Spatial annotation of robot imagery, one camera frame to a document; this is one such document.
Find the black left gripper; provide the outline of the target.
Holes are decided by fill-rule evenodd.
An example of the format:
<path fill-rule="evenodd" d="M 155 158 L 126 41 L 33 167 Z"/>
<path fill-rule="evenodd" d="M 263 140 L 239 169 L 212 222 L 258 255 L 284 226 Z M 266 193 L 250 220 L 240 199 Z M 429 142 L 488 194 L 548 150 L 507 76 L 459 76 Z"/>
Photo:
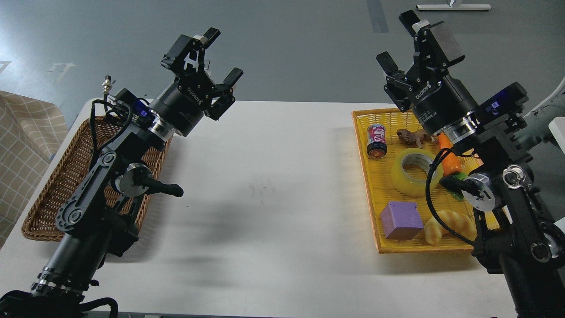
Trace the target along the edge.
<path fill-rule="evenodd" d="M 182 34 L 161 60 L 175 78 L 150 109 L 179 135 L 187 136 L 203 116 L 217 121 L 234 104 L 234 86 L 244 71 L 234 67 L 222 83 L 214 84 L 204 70 L 206 49 L 220 34 L 214 27 L 202 36 Z"/>

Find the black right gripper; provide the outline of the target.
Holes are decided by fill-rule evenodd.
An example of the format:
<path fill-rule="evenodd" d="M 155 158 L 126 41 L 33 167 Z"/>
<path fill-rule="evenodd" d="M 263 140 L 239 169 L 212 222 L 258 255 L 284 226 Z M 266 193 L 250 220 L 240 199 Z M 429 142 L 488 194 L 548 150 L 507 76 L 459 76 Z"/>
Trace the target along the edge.
<path fill-rule="evenodd" d="M 389 52 L 376 60 L 385 73 L 384 91 L 402 112 L 411 110 L 430 135 L 472 135 L 478 130 L 474 112 L 478 103 L 448 68 L 462 62 L 464 53 L 443 21 L 430 24 L 413 10 L 399 15 L 412 37 L 415 53 L 411 68 L 400 70 Z"/>

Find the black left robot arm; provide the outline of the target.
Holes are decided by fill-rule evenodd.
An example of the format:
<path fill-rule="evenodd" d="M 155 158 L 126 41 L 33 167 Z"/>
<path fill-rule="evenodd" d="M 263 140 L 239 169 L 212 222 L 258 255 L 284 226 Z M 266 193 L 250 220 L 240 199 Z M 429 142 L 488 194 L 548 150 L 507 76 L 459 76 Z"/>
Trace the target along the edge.
<path fill-rule="evenodd" d="M 109 307 L 109 317 L 118 316 L 115 299 L 84 302 L 83 294 L 98 285 L 93 276 L 107 254 L 121 257 L 139 239 L 136 219 L 144 197 L 184 194 L 179 185 L 158 181 L 143 156 L 163 151 L 173 134 L 187 136 L 205 116 L 218 120 L 234 104 L 243 71 L 236 67 L 216 84 L 205 70 L 205 52 L 220 34 L 211 27 L 202 36 L 180 35 L 161 61 L 175 78 L 150 103 L 127 89 L 112 103 L 91 103 L 91 111 L 97 103 L 113 111 L 121 129 L 101 146 L 92 137 L 89 171 L 55 217 L 63 238 L 29 292 L 2 296 L 3 318 L 84 318 L 102 306 Z"/>

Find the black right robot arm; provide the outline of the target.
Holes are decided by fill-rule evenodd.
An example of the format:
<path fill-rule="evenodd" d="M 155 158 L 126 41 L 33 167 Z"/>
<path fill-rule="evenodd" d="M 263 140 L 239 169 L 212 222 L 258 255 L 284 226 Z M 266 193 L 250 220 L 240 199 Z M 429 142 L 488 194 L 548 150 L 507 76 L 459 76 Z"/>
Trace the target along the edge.
<path fill-rule="evenodd" d="M 444 133 L 453 144 L 439 151 L 428 176 L 449 153 L 482 160 L 457 182 L 474 209 L 472 255 L 488 273 L 505 276 L 519 318 L 562 318 L 564 233 L 534 184 L 530 154 L 515 137 L 527 126 L 520 116 L 525 89 L 512 83 L 477 103 L 448 72 L 464 54 L 446 24 L 430 24 L 413 10 L 399 20 L 412 37 L 414 62 L 402 71 L 388 52 L 379 54 L 387 74 L 384 91 L 400 111 L 411 110 L 427 133 Z"/>

